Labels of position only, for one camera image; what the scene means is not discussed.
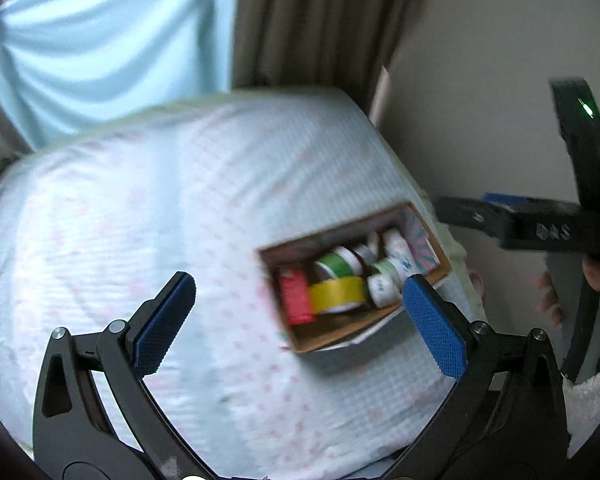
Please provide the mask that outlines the person's right hand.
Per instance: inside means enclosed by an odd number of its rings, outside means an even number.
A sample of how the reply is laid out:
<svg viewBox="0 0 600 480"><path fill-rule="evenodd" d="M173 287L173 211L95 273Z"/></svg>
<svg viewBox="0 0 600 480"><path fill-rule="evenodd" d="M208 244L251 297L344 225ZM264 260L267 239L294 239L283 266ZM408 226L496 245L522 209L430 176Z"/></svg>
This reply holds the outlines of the person's right hand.
<svg viewBox="0 0 600 480"><path fill-rule="evenodd" d="M542 290L538 310L550 316L550 322L574 333L578 316L600 312L600 263L577 254L548 255L545 270L536 281Z"/></svg>

